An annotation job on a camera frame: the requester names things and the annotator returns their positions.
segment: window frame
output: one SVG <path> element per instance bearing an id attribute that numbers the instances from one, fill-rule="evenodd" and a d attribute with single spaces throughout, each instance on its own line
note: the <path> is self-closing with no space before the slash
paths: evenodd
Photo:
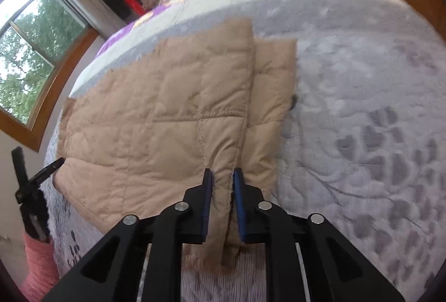
<path id="1" fill-rule="evenodd" d="M 37 44 L 28 38 L 26 34 L 14 23 L 15 19 L 26 9 L 26 7 L 35 0 L 29 0 L 19 10 L 17 10 L 0 28 L 0 37 L 10 27 L 15 31 L 32 49 L 42 58 L 43 61 L 49 63 L 53 67 L 53 71 L 45 82 L 42 90 L 28 117 L 28 121 L 23 124 L 16 119 L 8 111 L 0 106 L 0 130 L 7 135 L 13 137 L 21 144 L 30 149 L 39 152 L 46 126 L 50 120 L 51 113 L 57 100 L 70 78 L 79 60 L 84 53 L 93 44 L 99 33 L 89 26 L 88 22 L 66 1 L 60 0 L 66 5 L 67 10 L 73 13 L 74 17 L 84 23 L 85 29 L 66 49 L 63 56 L 59 60 L 53 60 L 49 57 Z"/>

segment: beige quilted jacket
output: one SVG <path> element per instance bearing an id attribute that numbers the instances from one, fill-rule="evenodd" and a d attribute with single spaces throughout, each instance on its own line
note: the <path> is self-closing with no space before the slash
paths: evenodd
<path id="1" fill-rule="evenodd" d="M 214 172 L 207 240 L 185 246 L 186 265 L 232 269 L 240 247 L 231 174 L 268 197 L 277 179 L 280 126 L 294 90 L 295 40 L 254 40 L 235 18 L 162 40 L 153 53 L 109 71 L 62 114 L 56 188 L 102 232 L 182 200 Z"/>

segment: green foliage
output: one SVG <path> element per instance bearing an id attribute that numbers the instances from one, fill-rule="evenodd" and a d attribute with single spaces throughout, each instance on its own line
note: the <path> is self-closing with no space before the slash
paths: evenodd
<path id="1" fill-rule="evenodd" d="M 25 10 L 15 23 L 51 59 L 58 61 L 84 26 L 65 10 L 60 0 L 36 1 L 37 14 L 25 14 Z M 0 78 L 0 106 L 26 124 L 53 68 L 12 28 L 0 38 L 1 62 L 8 75 Z"/>

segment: pink fabric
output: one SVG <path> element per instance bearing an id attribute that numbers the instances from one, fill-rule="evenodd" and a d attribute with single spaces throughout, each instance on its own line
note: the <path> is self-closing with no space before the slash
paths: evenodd
<path id="1" fill-rule="evenodd" d="M 20 287 L 29 302 L 39 302 L 59 281 L 53 242 L 42 243 L 25 234 L 26 260 L 30 273 Z"/>

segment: silver bolt head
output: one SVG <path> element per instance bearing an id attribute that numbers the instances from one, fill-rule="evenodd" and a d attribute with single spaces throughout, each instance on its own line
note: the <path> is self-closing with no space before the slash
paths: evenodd
<path id="1" fill-rule="evenodd" d="M 175 210 L 185 211 L 187 209 L 189 209 L 189 204 L 186 203 L 185 201 L 180 201 L 175 204 Z"/>
<path id="2" fill-rule="evenodd" d="M 312 223 L 314 224 L 322 224 L 325 220 L 325 218 L 320 214 L 313 214 L 309 218 Z"/>
<path id="3" fill-rule="evenodd" d="M 273 207 L 273 204 L 269 201 L 261 201 L 258 206 L 260 210 L 269 210 Z"/>
<path id="4" fill-rule="evenodd" d="M 137 220 L 138 220 L 138 218 L 135 215 L 127 215 L 126 217 L 124 217 L 122 222 L 125 225 L 133 225 L 134 223 L 137 222 Z"/>

